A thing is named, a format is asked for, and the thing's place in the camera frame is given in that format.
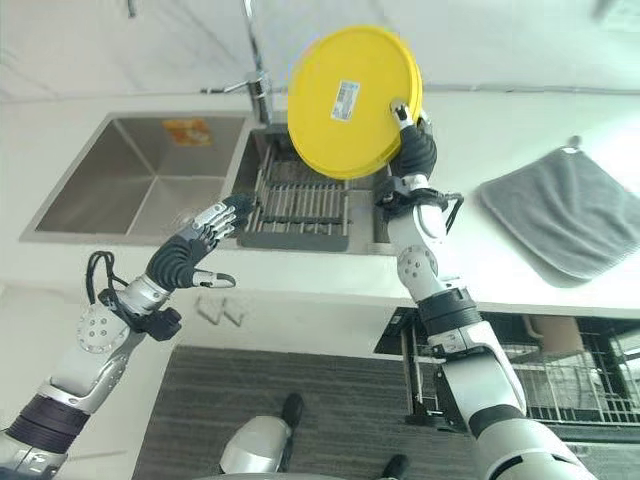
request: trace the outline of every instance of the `orange label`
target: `orange label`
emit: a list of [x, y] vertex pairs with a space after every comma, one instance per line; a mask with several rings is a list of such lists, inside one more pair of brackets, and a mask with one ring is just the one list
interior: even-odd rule
[[213, 143], [209, 125], [204, 118], [176, 118], [163, 120], [173, 143], [184, 147], [206, 147]]

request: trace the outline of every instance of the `faucet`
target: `faucet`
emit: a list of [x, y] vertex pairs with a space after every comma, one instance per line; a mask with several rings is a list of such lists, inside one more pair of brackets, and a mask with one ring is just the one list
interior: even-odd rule
[[271, 125], [273, 120], [273, 99], [271, 92], [271, 79], [262, 64], [262, 54], [256, 39], [255, 23], [253, 18], [253, 6], [251, 0], [240, 0], [243, 6], [245, 25], [249, 34], [249, 43], [253, 53], [253, 62], [256, 69], [247, 73], [245, 80], [224, 88], [202, 88], [200, 93], [230, 93], [246, 87], [251, 99], [251, 108], [255, 119], [264, 125]]

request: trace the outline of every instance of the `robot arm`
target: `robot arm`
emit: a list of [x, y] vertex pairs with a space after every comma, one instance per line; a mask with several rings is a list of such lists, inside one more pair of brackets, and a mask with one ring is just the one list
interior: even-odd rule
[[[180, 315], [160, 310], [177, 288], [235, 286], [233, 277], [196, 268], [218, 242], [246, 223], [251, 201], [236, 195], [200, 213], [162, 245], [146, 272], [130, 284], [113, 274], [113, 254], [96, 252], [87, 268], [91, 302], [77, 328], [76, 344], [4, 432], [0, 432], [0, 479], [52, 478], [82, 428], [124, 374], [133, 350], [149, 335], [168, 340]], [[109, 286], [97, 297], [93, 270], [104, 259]], [[125, 286], [116, 290], [114, 282]]]
[[451, 222], [443, 211], [452, 197], [429, 185], [433, 137], [419, 131], [402, 102], [393, 102], [391, 113], [402, 137], [392, 166], [400, 178], [381, 186], [377, 204], [398, 253], [398, 276], [418, 306], [433, 355], [443, 360], [434, 380], [447, 422], [473, 436], [485, 480], [594, 479], [551, 430], [526, 418], [522, 385], [446, 244]]

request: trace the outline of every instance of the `barcode sticker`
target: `barcode sticker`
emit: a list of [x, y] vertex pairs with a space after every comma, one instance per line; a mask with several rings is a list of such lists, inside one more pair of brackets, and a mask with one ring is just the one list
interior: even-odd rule
[[342, 80], [336, 96], [336, 102], [333, 104], [333, 110], [331, 110], [331, 118], [348, 122], [353, 114], [353, 107], [356, 104], [359, 90], [359, 83]]

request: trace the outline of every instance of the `label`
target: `label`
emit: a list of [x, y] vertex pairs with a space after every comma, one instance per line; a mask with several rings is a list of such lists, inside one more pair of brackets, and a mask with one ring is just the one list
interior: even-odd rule
[[359, 83], [342, 80], [336, 96], [336, 103], [333, 104], [333, 110], [331, 110], [331, 118], [348, 122], [353, 114], [359, 90]]
[[181, 147], [208, 147], [213, 144], [211, 131], [204, 118], [176, 118], [163, 120], [174, 145]]

